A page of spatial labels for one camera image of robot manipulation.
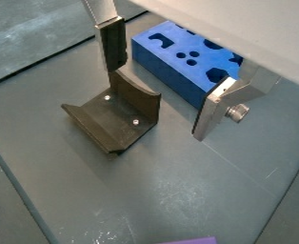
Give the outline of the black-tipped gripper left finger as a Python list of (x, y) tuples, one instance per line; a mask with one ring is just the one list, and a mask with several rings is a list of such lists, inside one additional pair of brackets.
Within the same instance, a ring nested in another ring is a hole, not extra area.
[(113, 0), (81, 0), (95, 23), (95, 35), (103, 48), (105, 67), (116, 71), (127, 62), (124, 18), (119, 16)]

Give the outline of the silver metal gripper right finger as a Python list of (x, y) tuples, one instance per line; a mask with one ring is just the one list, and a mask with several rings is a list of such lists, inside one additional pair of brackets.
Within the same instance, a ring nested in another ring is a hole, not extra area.
[(227, 76), (204, 98), (192, 130), (194, 137), (203, 141), (224, 116), (239, 123), (250, 111), (244, 103), (268, 94), (280, 78), (258, 63), (244, 60), (239, 79)]

